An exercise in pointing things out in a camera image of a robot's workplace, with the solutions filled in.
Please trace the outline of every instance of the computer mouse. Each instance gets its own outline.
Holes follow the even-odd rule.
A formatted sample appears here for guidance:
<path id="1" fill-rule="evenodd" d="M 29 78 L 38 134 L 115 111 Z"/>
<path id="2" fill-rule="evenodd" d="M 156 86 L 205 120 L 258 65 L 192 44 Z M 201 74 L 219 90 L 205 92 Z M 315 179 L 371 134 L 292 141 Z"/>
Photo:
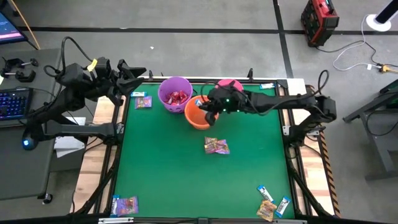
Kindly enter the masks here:
<path id="1" fill-rule="evenodd" d="M 36 148 L 39 142 L 32 138 L 32 132 L 29 128 L 26 128 L 24 133 L 22 134 L 22 147 L 26 151 L 31 151 Z"/>

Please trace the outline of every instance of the red candy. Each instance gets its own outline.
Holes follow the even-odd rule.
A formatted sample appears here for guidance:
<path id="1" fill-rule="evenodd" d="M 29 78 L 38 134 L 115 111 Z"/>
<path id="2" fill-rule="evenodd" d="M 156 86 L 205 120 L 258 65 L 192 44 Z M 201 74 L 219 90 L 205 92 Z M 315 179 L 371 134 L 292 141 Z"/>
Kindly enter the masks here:
<path id="1" fill-rule="evenodd" d="M 165 101 L 165 103 L 177 106 L 184 103 L 187 99 L 188 99 L 187 94 L 185 94 L 182 90 L 179 92 L 174 91 L 167 96 L 167 100 Z"/>

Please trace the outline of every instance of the monitor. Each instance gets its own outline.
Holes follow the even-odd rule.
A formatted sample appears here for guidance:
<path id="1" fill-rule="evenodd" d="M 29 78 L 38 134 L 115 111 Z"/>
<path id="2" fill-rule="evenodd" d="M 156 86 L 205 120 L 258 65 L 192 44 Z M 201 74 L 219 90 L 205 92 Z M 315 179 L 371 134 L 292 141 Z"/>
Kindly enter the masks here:
<path id="1" fill-rule="evenodd" d="M 0 45 L 22 41 L 27 41 L 25 34 L 0 12 Z"/>

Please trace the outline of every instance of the white stand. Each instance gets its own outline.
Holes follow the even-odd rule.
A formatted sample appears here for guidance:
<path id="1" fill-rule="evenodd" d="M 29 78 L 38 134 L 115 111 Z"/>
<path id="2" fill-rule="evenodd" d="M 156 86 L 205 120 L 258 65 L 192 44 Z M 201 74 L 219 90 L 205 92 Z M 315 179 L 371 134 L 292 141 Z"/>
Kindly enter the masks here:
<path id="1" fill-rule="evenodd" d="M 366 17 L 366 23 L 368 24 L 368 26 L 376 31 L 380 31 L 380 32 L 385 32 L 389 29 L 391 29 L 391 22 L 387 21 L 384 24 L 378 23 L 375 18 L 376 18 L 376 14 L 370 14 Z"/>

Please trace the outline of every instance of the purple bucket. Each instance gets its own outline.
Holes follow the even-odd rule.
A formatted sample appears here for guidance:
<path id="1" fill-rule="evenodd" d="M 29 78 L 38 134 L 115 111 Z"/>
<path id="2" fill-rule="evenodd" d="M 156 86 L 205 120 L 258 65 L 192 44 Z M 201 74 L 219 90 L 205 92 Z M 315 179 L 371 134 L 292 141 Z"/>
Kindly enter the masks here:
<path id="1" fill-rule="evenodd" d="M 188 99 L 182 103 L 181 105 L 169 105 L 165 103 L 167 100 L 167 95 L 171 94 L 174 91 L 183 91 L 187 94 Z M 170 111 L 171 113 L 183 113 L 185 109 L 185 105 L 187 105 L 189 99 L 192 97 L 192 85 L 189 81 L 182 77 L 171 77 L 164 80 L 159 89 L 157 90 L 157 96 L 159 100 L 163 103 L 164 107 Z"/>

